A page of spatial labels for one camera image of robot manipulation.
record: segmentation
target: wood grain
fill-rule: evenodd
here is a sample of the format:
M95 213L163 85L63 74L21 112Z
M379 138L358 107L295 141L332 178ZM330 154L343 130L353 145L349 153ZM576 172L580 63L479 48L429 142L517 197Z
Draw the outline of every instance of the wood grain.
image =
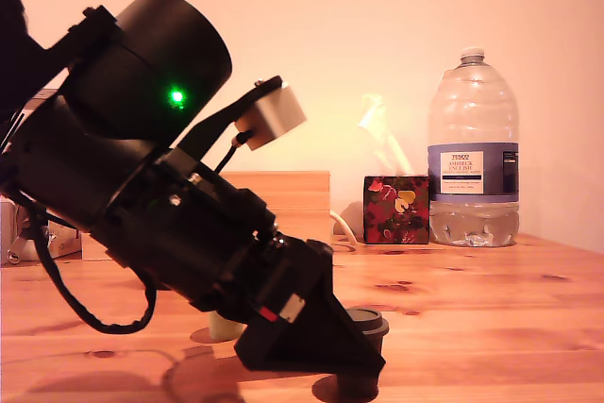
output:
M329 172L224 172L236 188L262 198L286 235L328 243ZM82 240L84 260L110 260L105 246L88 235Z
M604 256L528 236L497 249L333 244L343 305L390 323L376 401L604 401ZM141 315L127 269L58 264L104 321ZM245 370L176 294L159 293L143 332L108 336L79 321L40 265L1 273L3 403L338 401L332 377Z

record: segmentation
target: water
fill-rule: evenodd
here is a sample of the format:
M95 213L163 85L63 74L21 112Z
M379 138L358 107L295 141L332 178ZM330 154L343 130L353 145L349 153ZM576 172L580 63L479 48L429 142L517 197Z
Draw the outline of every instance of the water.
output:
M438 243L511 244L518 216L518 108L478 48L446 71L430 106L430 235Z

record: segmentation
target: bottle cap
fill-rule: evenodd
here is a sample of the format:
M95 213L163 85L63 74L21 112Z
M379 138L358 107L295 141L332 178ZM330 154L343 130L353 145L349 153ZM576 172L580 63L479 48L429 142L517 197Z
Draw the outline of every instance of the bottle cap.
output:
M484 49L481 47L466 47L461 51L461 58L466 57L484 57Z

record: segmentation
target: blue label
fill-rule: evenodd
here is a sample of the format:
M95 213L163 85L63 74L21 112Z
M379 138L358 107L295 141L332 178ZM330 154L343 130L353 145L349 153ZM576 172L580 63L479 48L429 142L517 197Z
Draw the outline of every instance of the blue label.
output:
M448 143L428 147L430 200L518 201L518 143Z

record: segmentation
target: tissue box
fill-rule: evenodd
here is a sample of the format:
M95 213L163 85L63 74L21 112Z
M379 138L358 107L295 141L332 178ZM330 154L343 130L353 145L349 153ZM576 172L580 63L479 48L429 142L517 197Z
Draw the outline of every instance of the tissue box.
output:
M363 235L368 244L427 244L427 176L366 176Z

